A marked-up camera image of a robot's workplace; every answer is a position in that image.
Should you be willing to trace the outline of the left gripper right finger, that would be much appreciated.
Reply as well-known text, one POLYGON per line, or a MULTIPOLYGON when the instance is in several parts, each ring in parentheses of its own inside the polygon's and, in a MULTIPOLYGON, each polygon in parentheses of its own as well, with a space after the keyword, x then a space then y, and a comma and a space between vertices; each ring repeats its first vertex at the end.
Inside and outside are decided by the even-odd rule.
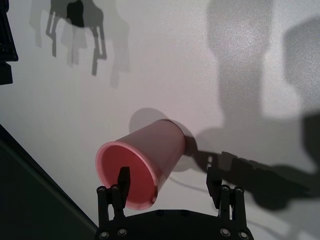
POLYGON ((241 187, 230 188, 222 184, 219 172, 212 166, 207 168, 206 185, 220 219, 235 223, 247 222, 245 191, 241 187))

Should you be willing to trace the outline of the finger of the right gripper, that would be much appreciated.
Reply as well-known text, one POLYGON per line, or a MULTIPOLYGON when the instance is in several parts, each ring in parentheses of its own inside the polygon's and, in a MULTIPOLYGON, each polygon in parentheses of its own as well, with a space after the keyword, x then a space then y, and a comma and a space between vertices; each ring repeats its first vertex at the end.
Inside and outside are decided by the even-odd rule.
POLYGON ((12 68, 8 62, 19 60, 7 13, 9 1, 0 1, 0 85, 13 83, 12 68))

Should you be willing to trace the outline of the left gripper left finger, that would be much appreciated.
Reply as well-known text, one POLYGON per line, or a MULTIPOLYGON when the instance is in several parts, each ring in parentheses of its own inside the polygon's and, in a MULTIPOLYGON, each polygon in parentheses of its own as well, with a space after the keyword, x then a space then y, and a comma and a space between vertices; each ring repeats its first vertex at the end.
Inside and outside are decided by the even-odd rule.
POLYGON ((112 205, 114 220, 123 219, 124 208, 130 190, 130 168, 122 167, 117 177, 117 183, 110 188, 99 186, 96 189, 98 199, 98 225, 106 227, 109 219, 109 205, 112 205))

